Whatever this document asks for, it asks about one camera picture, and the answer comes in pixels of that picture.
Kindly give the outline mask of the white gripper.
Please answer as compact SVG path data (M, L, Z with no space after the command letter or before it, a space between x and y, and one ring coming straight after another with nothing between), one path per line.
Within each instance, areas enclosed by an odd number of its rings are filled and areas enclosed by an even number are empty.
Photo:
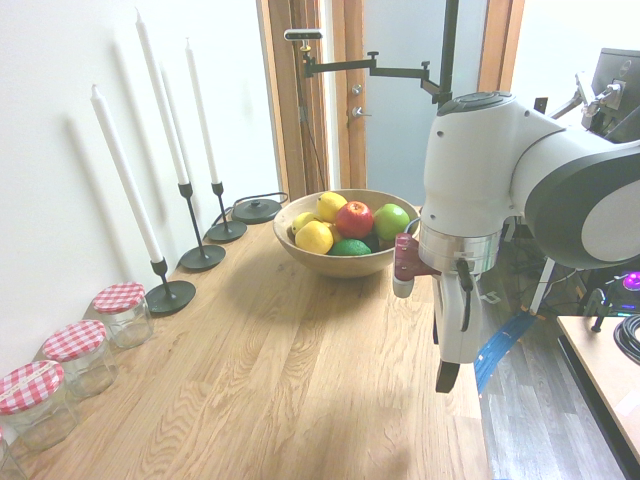
M462 327L467 295L458 275L446 273L433 280L436 331L442 360L436 378L437 393L449 393L453 389L459 374L459 364L473 363L481 348L483 310L476 278L471 278L473 289L466 331L462 331Z

